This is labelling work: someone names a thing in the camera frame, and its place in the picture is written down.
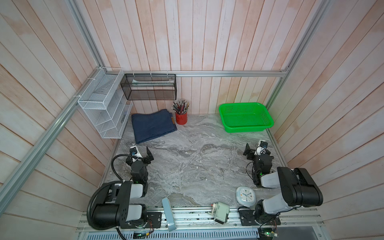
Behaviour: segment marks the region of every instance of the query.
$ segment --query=white wire mesh shelf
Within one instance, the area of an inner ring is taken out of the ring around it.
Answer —
[[[100,68],[78,101],[102,138],[122,137],[133,106],[132,102],[126,104],[127,99],[119,86],[122,77],[120,68]]]
[[[120,68],[100,68],[81,95],[79,105],[83,109],[106,110],[123,76]]]

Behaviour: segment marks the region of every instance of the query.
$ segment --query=wooden wall panel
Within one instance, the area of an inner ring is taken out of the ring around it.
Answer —
[[[126,7],[123,0],[77,2],[106,66],[139,71],[285,69],[321,1],[124,0]],[[129,64],[118,55],[127,55]],[[223,103],[266,104],[277,82],[186,77],[177,79],[178,97],[190,102],[192,114],[218,113]],[[134,104],[137,113],[152,113],[170,110],[172,102]]]
[[[335,1],[270,109],[288,166],[323,193],[333,239],[384,237],[383,14],[383,1]]]
[[[2,185],[96,61],[66,2],[1,1],[0,28]],[[112,147],[76,111],[0,217],[2,239],[70,239]]]

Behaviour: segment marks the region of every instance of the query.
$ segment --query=light blue object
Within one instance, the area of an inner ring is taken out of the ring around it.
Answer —
[[[161,202],[163,203],[164,213],[165,213],[166,219],[167,219],[168,230],[171,232],[171,231],[176,229],[172,209],[170,207],[170,203],[169,203],[168,198],[163,198],[161,200]]]

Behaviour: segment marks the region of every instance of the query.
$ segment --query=clock face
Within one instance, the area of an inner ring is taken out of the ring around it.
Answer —
[[[244,202],[252,202],[255,198],[254,193],[251,192],[249,189],[240,189],[240,198]]]

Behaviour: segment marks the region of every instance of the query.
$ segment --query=black mesh wall basket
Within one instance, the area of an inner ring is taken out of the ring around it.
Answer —
[[[126,73],[120,85],[127,100],[176,100],[175,74]]]

